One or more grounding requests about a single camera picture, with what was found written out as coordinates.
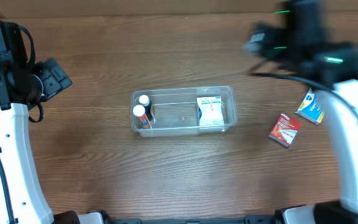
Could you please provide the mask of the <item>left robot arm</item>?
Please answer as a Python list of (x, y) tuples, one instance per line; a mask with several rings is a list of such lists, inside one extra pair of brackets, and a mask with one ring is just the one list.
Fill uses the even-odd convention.
[(71, 85), (52, 58), (37, 62), (29, 31), (0, 21), (0, 224), (102, 223), (100, 212), (55, 214), (40, 187), (29, 140), (29, 112)]

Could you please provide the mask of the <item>blue yellow lozenge box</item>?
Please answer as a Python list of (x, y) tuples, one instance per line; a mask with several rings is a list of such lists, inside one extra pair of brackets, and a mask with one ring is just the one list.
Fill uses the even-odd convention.
[(312, 89), (308, 90), (298, 109), (295, 111), (295, 114), (300, 115), (314, 124), (320, 124), (322, 122), (324, 112), (318, 104), (316, 95)]

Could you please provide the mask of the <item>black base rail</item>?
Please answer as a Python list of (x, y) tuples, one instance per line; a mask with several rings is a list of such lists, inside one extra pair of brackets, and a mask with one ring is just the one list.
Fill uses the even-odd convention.
[(246, 215), (237, 218), (193, 218), (142, 220), (140, 218), (112, 218), (106, 211), (99, 210), (103, 223), (108, 224), (284, 224), (282, 218), (275, 215)]

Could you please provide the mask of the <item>orange tube white cap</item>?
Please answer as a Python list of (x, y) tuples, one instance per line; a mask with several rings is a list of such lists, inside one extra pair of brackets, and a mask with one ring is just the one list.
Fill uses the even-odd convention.
[(136, 105), (133, 107), (132, 112), (134, 116), (139, 120), (140, 127), (143, 129), (149, 129), (151, 127), (150, 121), (146, 115), (145, 107), (142, 105)]

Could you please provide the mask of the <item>dark bottle white cap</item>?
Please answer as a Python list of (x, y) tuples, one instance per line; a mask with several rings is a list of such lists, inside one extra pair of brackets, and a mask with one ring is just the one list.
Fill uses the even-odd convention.
[(154, 107), (152, 104), (152, 100), (147, 95), (141, 95), (139, 97), (139, 103), (145, 108), (145, 113), (150, 122), (154, 122)]

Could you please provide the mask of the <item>white medicine box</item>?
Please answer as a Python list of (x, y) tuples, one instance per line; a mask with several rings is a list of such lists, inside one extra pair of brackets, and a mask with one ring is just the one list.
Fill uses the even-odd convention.
[(199, 126), (220, 126), (224, 124), (220, 96), (197, 98)]

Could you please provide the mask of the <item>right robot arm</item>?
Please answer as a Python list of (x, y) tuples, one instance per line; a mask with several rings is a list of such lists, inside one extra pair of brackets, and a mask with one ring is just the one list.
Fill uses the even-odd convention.
[(282, 27), (257, 24), (246, 45), (263, 62), (276, 62), (269, 76), (309, 86), (326, 116), (337, 156), (340, 196), (272, 215), (248, 215), (247, 223), (358, 223), (358, 46), (331, 42), (319, 1), (284, 1)]

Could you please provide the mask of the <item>red medicine box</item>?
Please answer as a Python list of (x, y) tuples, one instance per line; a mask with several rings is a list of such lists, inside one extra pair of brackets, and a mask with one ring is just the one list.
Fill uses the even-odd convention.
[(293, 119), (282, 113), (270, 131), (269, 137), (278, 141), (285, 147), (289, 147), (300, 128), (301, 123), (297, 119)]

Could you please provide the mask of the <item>clear plastic container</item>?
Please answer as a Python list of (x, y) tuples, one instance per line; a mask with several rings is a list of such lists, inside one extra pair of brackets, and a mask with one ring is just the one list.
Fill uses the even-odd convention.
[[(131, 115), (132, 129), (143, 137), (182, 136), (187, 134), (220, 133), (237, 123), (234, 90), (229, 86), (203, 86), (164, 90), (137, 90), (131, 96), (131, 106), (146, 95), (154, 107), (155, 120), (144, 129), (138, 118)], [(223, 124), (200, 126), (197, 99), (220, 97)]]

